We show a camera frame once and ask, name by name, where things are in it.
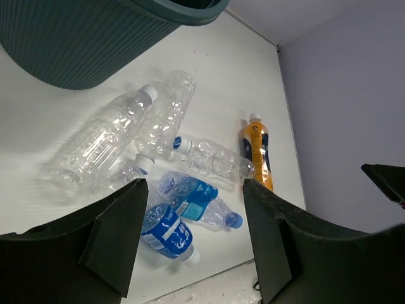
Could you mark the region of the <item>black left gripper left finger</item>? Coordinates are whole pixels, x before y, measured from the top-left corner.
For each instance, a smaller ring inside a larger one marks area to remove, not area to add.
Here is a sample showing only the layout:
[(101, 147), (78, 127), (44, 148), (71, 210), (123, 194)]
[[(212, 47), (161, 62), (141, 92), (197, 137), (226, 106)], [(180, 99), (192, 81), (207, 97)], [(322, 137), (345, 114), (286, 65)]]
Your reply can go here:
[(2, 303), (120, 303), (148, 196), (145, 179), (22, 234), (1, 236)]

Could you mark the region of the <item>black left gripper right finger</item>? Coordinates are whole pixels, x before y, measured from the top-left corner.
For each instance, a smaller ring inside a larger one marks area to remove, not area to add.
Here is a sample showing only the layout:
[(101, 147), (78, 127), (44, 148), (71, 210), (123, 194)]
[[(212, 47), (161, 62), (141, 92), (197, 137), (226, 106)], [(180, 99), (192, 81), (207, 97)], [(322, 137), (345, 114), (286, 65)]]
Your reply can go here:
[(403, 303), (404, 226), (366, 233), (243, 185), (263, 303)]

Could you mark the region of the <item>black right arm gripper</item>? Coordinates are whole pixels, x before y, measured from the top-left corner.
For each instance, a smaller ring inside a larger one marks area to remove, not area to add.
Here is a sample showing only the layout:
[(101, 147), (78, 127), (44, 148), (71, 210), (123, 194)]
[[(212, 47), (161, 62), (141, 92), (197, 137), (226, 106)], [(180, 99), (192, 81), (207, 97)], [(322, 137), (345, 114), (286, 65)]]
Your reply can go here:
[(363, 164), (361, 169), (389, 200), (397, 203), (402, 209), (404, 209), (404, 167)]

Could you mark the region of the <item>dark teal ribbed bin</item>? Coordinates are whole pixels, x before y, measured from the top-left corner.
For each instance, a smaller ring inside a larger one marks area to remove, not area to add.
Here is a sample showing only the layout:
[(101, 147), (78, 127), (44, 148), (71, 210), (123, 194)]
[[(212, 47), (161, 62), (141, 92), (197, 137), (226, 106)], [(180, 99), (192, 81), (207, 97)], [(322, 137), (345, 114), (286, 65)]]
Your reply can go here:
[(90, 89), (181, 26), (216, 20), (227, 1), (2, 1), (1, 45), (35, 78)]

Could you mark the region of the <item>blue label water bottle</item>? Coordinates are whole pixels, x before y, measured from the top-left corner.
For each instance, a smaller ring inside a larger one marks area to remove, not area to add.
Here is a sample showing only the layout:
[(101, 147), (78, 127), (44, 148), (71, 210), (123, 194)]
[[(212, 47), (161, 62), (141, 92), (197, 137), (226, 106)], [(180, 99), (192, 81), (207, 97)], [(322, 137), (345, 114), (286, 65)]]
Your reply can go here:
[(146, 211), (141, 238), (160, 255), (189, 267), (196, 265), (200, 254), (193, 245), (193, 235), (187, 224), (165, 203)]

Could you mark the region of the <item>small clear bottle white cap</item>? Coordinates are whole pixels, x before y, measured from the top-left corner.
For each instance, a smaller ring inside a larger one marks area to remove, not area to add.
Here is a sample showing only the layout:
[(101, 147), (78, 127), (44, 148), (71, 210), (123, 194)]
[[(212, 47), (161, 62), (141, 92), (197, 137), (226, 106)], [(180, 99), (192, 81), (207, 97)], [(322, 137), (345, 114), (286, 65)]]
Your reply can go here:
[(108, 175), (108, 186), (117, 190), (133, 180), (145, 178), (155, 161), (146, 155), (137, 154), (134, 159), (125, 159), (111, 168)]

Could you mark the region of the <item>large clear ribbed bottle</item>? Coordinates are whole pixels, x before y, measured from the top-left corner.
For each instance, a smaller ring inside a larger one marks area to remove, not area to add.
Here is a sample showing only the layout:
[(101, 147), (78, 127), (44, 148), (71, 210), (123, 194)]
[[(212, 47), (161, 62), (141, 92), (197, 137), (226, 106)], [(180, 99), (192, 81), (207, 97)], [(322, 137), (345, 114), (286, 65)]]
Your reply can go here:
[(74, 193), (93, 190), (134, 139), (157, 97), (157, 88), (147, 84), (104, 105), (62, 145), (49, 162), (49, 175)]

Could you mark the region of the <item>blue label crumpled bottle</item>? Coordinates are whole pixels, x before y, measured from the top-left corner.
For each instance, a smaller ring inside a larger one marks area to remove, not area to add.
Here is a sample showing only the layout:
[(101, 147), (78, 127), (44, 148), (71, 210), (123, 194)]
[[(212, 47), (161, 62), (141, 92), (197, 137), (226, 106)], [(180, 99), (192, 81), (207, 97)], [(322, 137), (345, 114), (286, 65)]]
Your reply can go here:
[(243, 218), (219, 196), (218, 188), (180, 172), (169, 171), (157, 183), (157, 191), (182, 218), (214, 230), (239, 229)]

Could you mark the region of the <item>clear bottle blue-white cap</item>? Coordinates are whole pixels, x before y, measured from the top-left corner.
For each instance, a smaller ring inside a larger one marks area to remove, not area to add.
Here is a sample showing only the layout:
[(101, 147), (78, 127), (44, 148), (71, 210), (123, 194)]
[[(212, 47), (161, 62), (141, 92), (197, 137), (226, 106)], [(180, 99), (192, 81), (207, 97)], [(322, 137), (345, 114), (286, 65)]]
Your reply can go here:
[(252, 161), (209, 139), (177, 136), (173, 150), (180, 155), (181, 164), (188, 171), (227, 188), (256, 175)]

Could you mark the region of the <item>orange juice bottle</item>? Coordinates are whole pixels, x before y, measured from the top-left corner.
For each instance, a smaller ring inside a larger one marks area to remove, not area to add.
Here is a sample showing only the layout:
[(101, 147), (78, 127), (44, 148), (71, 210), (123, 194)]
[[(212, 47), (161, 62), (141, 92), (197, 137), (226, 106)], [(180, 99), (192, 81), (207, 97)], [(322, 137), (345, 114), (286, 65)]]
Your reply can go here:
[(258, 113), (249, 115), (249, 124), (244, 130), (244, 148), (246, 158), (254, 167), (254, 178), (270, 191), (273, 191), (268, 145), (268, 129), (263, 125)]

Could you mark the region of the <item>clear crumpled bottle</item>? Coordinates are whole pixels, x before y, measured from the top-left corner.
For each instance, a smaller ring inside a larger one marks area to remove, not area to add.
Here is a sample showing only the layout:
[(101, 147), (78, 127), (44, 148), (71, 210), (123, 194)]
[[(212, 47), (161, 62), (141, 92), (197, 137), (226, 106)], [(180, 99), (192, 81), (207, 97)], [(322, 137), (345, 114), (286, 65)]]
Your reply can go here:
[(166, 75), (134, 139), (140, 155), (156, 160), (170, 154), (195, 90), (196, 83), (187, 72), (174, 70)]

